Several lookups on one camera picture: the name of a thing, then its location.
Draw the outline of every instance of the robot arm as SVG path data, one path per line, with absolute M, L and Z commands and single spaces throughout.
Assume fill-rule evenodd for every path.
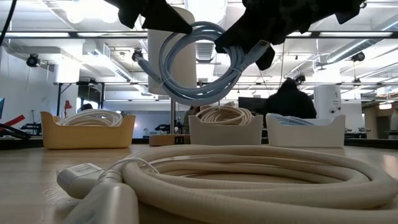
M 133 28 L 138 15 L 143 28 L 189 34 L 190 25 L 165 0 L 105 0 L 119 8 L 122 24 Z M 215 42 L 216 51 L 239 45 L 248 53 L 260 40 L 274 45 L 296 30 L 304 33 L 311 24 L 333 14 L 340 24 L 359 14 L 365 0 L 243 0 L 243 16 Z M 275 52 L 269 47 L 256 62 L 261 70 L 271 66 Z

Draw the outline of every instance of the light blue cable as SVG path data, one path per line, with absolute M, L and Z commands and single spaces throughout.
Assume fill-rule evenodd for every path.
M 315 125 L 307 120 L 297 118 L 294 116 L 282 116 L 280 114 L 268 113 L 267 116 L 271 116 L 279 121 L 283 125 Z
M 191 24 L 194 28 L 191 34 L 183 36 L 171 48 L 170 52 L 164 57 L 164 52 L 168 43 L 178 33 L 170 35 L 159 52 L 159 70 L 160 75 L 156 74 L 149 62 L 143 57 L 137 57 L 139 66 L 146 74 L 162 85 L 165 92 L 178 103 L 183 105 L 202 106 L 216 103 L 223 99 L 238 82 L 242 72 L 252 63 L 256 62 L 267 50 L 269 43 L 261 40 L 247 55 L 244 54 L 240 46 L 224 48 L 231 59 L 231 66 L 228 71 L 214 82 L 200 88 L 187 88 L 178 84 L 171 75 L 174 58 L 188 44 L 198 40 L 215 41 L 225 30 L 211 22 L 194 22 Z

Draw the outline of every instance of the white basket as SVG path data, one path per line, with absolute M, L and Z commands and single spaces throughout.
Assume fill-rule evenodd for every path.
M 283 125 L 271 116 L 266 117 L 268 141 L 278 147 L 343 147 L 345 115 L 336 117 L 329 125 Z
M 209 146 L 261 145 L 262 115 L 247 125 L 203 124 L 196 116 L 189 116 L 191 144 Z

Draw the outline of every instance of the yellow basket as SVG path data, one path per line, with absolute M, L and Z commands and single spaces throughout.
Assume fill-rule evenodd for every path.
M 61 126 L 58 117 L 41 112 L 43 144 L 47 149 L 120 149 L 131 145 L 135 116 L 118 127 Z

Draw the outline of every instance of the desk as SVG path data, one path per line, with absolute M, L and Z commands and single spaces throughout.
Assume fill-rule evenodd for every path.
M 133 145 L 129 149 L 0 151 L 0 223 L 62 223 L 79 200 L 69 197 L 57 185 L 56 170 L 85 162 L 107 168 L 132 152 L 148 148 L 148 145 Z M 341 149 L 320 151 L 341 153 Z M 346 147 L 345 154 L 398 178 L 396 150 Z

